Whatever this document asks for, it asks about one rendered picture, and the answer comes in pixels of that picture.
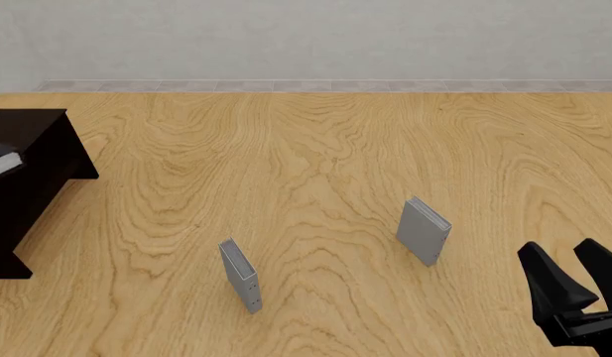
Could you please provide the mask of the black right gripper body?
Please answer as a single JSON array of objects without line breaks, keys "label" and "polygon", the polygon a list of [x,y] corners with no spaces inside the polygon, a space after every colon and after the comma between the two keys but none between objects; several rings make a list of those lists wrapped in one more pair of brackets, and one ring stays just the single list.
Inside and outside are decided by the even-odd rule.
[{"label": "black right gripper body", "polygon": [[543,333],[553,347],[592,347],[599,357],[612,357],[612,311],[553,315]]}]

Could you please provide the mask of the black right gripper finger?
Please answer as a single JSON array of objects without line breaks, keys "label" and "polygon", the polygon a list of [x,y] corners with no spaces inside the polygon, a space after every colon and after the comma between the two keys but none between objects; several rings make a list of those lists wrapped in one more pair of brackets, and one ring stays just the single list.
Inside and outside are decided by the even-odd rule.
[{"label": "black right gripper finger", "polygon": [[592,238],[584,239],[573,251],[612,310],[612,252]]},{"label": "black right gripper finger", "polygon": [[555,315],[580,311],[599,300],[565,273],[537,243],[526,243],[519,249],[518,257],[528,282],[537,326],[548,323]]}]

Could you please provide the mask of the grey standing book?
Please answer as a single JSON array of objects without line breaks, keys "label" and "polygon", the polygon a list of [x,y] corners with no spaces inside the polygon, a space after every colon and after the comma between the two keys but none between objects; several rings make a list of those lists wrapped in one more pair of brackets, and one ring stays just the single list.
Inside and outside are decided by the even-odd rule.
[{"label": "grey standing book", "polygon": [[257,271],[231,237],[218,247],[228,281],[250,314],[255,314],[263,305]]},{"label": "grey standing book", "polygon": [[397,239],[427,267],[437,263],[452,224],[418,197],[405,201]]}]

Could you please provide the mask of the dark wooden cabinet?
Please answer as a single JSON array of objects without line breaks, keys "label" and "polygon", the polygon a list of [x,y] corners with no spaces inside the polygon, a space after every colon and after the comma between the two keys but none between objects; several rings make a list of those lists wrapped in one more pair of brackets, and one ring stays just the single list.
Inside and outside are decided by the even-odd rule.
[{"label": "dark wooden cabinet", "polygon": [[65,109],[0,109],[0,144],[24,160],[0,175],[0,280],[29,279],[14,250],[68,180],[99,174]]}]

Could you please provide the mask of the grey book lying flat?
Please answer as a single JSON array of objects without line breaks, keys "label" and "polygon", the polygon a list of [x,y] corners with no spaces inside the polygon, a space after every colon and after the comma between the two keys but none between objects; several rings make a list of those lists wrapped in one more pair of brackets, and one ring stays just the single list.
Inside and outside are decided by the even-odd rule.
[{"label": "grey book lying flat", "polygon": [[24,160],[17,149],[0,144],[0,175],[11,172],[23,164]]}]

